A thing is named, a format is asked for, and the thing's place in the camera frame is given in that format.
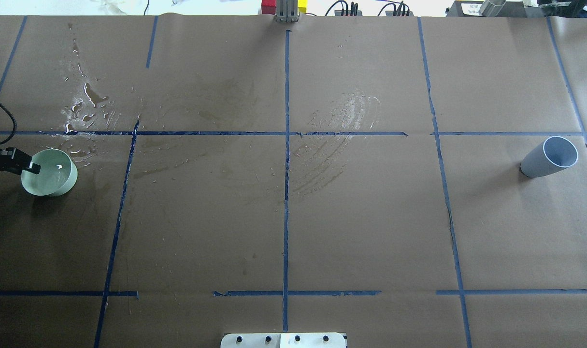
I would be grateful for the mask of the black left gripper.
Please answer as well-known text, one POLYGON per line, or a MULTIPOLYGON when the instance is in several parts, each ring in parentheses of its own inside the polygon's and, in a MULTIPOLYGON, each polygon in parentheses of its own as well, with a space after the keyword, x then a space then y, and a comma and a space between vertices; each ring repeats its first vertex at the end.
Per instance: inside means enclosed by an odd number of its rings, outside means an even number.
POLYGON ((23 171, 39 174, 41 166, 33 163, 32 156, 15 147, 0 148, 0 171, 21 175, 23 171))

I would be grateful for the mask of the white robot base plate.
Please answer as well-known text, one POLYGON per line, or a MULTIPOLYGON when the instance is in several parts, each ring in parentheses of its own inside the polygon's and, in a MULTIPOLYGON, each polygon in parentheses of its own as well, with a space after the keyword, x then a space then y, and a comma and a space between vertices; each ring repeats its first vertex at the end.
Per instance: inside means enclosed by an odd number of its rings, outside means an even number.
POLYGON ((221 348, 346 348, 346 334, 326 333, 240 333, 226 334, 221 348))

